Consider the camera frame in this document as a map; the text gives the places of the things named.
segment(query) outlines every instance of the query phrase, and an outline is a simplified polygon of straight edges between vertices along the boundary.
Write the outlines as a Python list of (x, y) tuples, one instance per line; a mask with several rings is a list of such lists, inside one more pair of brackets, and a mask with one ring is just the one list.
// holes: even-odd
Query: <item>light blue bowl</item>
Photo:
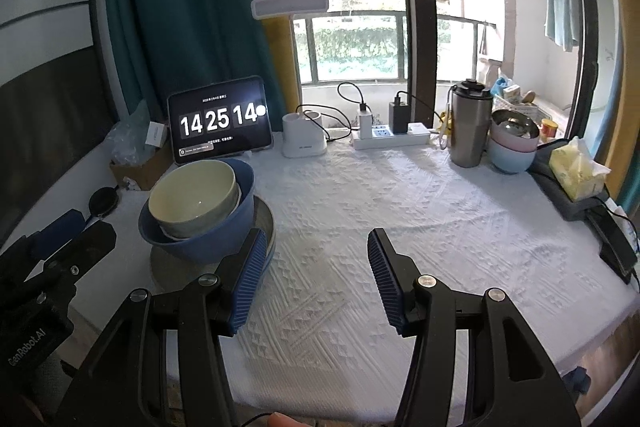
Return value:
[(219, 263), (223, 257), (237, 253), (254, 224), (254, 170), (242, 160), (227, 158), (221, 161), (234, 170), (242, 192), (236, 210), (207, 232), (175, 241), (164, 235), (160, 225), (149, 212), (147, 201), (138, 218), (138, 229), (142, 239), (167, 253), (197, 264)]
[(533, 163), (533, 158), (536, 157), (536, 151), (513, 151), (507, 149), (507, 147), (503, 147), (493, 139), (489, 139), (487, 152), (489, 153), (491, 163), (500, 171), (506, 172), (507, 174), (517, 174), (518, 172), (526, 171)]

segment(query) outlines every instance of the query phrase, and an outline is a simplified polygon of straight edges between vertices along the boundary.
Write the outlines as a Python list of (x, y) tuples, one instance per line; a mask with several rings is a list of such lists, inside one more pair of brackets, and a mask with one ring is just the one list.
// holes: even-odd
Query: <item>metal screw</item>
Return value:
[(494, 301), (504, 301), (506, 296), (507, 295), (505, 295), (505, 293), (500, 290), (500, 288), (491, 288), (489, 290), (489, 297), (491, 297)]
[(437, 282), (433, 275), (420, 275), (418, 277), (418, 284), (425, 288), (433, 288)]
[(200, 286), (213, 286), (218, 283), (218, 276), (212, 273), (205, 273), (198, 279)]
[(130, 294), (129, 294), (129, 299), (131, 299), (131, 301), (133, 302), (142, 302), (143, 300), (146, 299), (146, 290), (143, 290), (142, 288), (138, 288), (137, 290), (133, 290)]

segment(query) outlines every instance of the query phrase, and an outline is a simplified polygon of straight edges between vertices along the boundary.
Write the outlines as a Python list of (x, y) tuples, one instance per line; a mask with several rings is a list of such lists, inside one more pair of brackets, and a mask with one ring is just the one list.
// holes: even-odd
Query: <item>table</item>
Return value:
[[(561, 373), (639, 307), (636, 291), (599, 259), (590, 229), (562, 220), (528, 174), (500, 174), (486, 160), (458, 168), (435, 146), (354, 151), (336, 142), (324, 156), (286, 159), (280, 140), (248, 159), (256, 194), (273, 211), (277, 246), (247, 324), (221, 339), (238, 403), (308, 417), (395, 416), (414, 340), (386, 320), (367, 262), (374, 227), (454, 290), (503, 288)], [(98, 328), (132, 289), (158, 291), (137, 229), (147, 197), (123, 195), (107, 219), (115, 250), (78, 283), (72, 306)], [(458, 332), (450, 413), (457, 422), (466, 350)]]

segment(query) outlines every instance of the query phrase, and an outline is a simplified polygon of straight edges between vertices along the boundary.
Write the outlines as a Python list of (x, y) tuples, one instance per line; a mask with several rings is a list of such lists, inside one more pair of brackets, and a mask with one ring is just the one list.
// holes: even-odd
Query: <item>power adapter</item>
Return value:
[(389, 102), (389, 127), (393, 134), (406, 134), (411, 120), (411, 106), (400, 102), (396, 95), (393, 102)]

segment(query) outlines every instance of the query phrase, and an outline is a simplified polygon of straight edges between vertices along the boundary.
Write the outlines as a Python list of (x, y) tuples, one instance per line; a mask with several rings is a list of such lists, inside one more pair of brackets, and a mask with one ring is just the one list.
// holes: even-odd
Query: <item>white plastic basket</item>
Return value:
[(511, 103), (507, 102), (503, 97), (495, 94), (494, 111), (498, 109), (509, 109), (512, 111), (520, 112), (523, 115), (528, 116), (538, 125), (542, 123), (542, 119), (544, 118), (542, 112), (540, 111), (540, 108), (534, 103)]

